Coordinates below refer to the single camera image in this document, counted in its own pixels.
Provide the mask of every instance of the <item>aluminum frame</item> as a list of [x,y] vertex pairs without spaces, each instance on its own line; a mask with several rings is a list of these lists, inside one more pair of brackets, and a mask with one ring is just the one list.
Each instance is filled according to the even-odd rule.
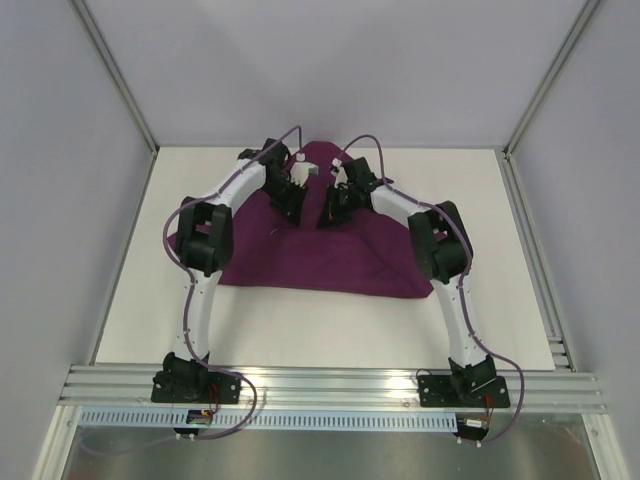
[[567,62],[569,62],[576,46],[584,36],[589,25],[591,25],[591,22],[596,16],[601,4],[602,0],[586,0],[584,2],[578,16],[571,25],[569,32],[565,36],[562,45],[556,53],[556,56],[551,62],[547,73],[542,77],[542,81],[538,85],[533,98],[529,102],[529,105],[527,105],[527,108],[509,138],[509,142],[505,147],[507,158],[509,158],[518,149],[522,137],[529,129],[529,126],[535,119],[540,107],[549,97],[556,80],[560,77],[560,74],[564,70]]
[[609,415],[582,415],[591,451],[603,479],[631,480]]
[[[253,382],[259,408],[266,410],[384,411],[455,413],[470,408],[420,407],[415,370],[227,367]],[[151,403],[153,376],[161,365],[104,364],[73,366],[60,395],[62,406],[166,407]],[[507,380],[511,411],[520,392],[518,374],[500,372]],[[246,410],[253,401],[243,388],[238,405]],[[172,404],[173,407],[208,408],[207,404]],[[570,371],[525,372],[525,413],[606,413],[596,381],[590,373]]]
[[542,321],[556,368],[569,368],[575,371],[578,367],[571,356],[571,339],[567,339],[567,329],[563,328],[565,320],[559,308],[526,197],[520,186],[521,182],[514,165],[515,157],[507,157],[506,153],[499,150],[496,150],[495,154],[522,244],[522,251],[529,267],[531,283],[538,301],[538,308],[542,314]]
[[56,407],[32,480],[59,480],[71,451],[82,407]]
[[85,0],[67,0],[69,2],[69,6],[75,13],[78,21],[82,25],[82,28],[87,36],[87,39],[91,42],[94,50],[98,54],[100,58],[100,62],[104,66],[107,75],[111,79],[113,86],[115,87],[118,95],[120,95],[120,99],[122,103],[127,107],[129,111],[129,115],[133,120],[133,123],[136,125],[136,128],[142,135],[147,147],[151,151],[154,156],[158,155],[158,143],[153,138],[153,134],[151,133],[151,129],[147,125],[147,122],[142,115],[142,111],[140,107],[133,97],[127,82],[116,63],[116,59],[114,58],[109,46],[107,45],[107,41],[104,38],[104,35],[100,31],[98,27],[98,23],[91,13],[91,9]]

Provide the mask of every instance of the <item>white board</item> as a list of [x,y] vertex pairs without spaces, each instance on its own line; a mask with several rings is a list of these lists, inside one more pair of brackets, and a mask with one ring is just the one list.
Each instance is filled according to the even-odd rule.
[[[183,273],[162,227],[186,195],[211,190],[238,148],[162,148],[113,300],[98,362],[159,363],[184,305]],[[377,171],[373,149],[353,149]],[[542,319],[492,150],[385,150],[405,191],[454,201],[475,250],[474,302],[486,344],[523,368],[553,369]],[[221,365],[446,368],[448,336],[435,295],[421,300],[262,287],[219,287],[210,361]],[[507,366],[498,362],[500,368]]]

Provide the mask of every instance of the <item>red wire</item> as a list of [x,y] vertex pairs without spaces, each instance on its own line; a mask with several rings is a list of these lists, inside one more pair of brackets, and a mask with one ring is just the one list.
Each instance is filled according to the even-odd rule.
[[[213,392],[211,391],[211,388],[213,388],[216,391],[216,409],[213,409],[213,405],[211,405],[211,402],[213,400]],[[218,410],[220,410],[220,398],[218,397],[218,387],[214,385],[211,385],[211,387],[209,387],[209,411],[211,412],[211,415],[215,415],[216,413],[218,413]]]
[[487,426],[489,426],[491,425],[491,419],[493,418],[493,399],[489,395],[485,395],[485,398],[487,400]]

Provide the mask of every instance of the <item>white wall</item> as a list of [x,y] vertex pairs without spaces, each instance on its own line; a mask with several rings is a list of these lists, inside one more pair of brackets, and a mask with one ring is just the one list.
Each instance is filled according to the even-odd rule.
[[604,2],[516,161],[579,366],[640,478],[640,3]]
[[0,14],[0,478],[28,478],[84,362],[149,153],[65,0]]
[[583,0],[89,0],[161,144],[504,145]]

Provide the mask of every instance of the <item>black mounting bracket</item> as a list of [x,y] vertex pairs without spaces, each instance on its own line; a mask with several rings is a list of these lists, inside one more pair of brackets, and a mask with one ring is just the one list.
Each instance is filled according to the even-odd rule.
[[509,408],[504,377],[496,375],[493,358],[462,368],[449,359],[451,375],[418,375],[420,406],[424,408]]
[[[194,200],[186,197],[185,205]],[[183,210],[178,219],[176,252],[189,268],[209,277],[222,270],[233,256],[233,220],[226,205],[201,202]]]
[[[262,150],[275,142],[273,138],[268,138]],[[255,156],[257,152],[245,150],[238,158],[253,158],[250,155]],[[283,172],[290,157],[287,146],[280,143],[260,159],[260,164],[264,165],[267,174],[262,190],[271,198],[271,208],[294,225],[300,225],[302,204],[307,196],[308,187],[293,183],[289,180],[288,173]]]
[[318,219],[319,228],[346,223],[360,208],[373,209],[371,192],[382,185],[382,180],[376,178],[366,158],[356,158],[345,163],[343,168],[348,181],[327,188],[327,197]]
[[469,419],[463,415],[456,415],[458,431],[454,433],[454,435],[474,442],[484,440],[489,433],[489,426],[483,421],[480,421],[480,425],[478,426],[477,424],[472,424],[469,420],[473,419]]
[[[473,248],[456,205],[446,201],[436,206],[456,224],[473,256]],[[438,212],[429,210],[414,213],[408,218],[408,224],[413,256],[425,277],[448,284],[452,277],[464,271],[467,267],[467,256],[461,239]]]
[[210,372],[194,360],[183,360],[171,352],[164,358],[162,370],[153,377],[151,402],[210,403],[212,392],[215,392],[220,405],[237,405],[240,401],[240,380]]

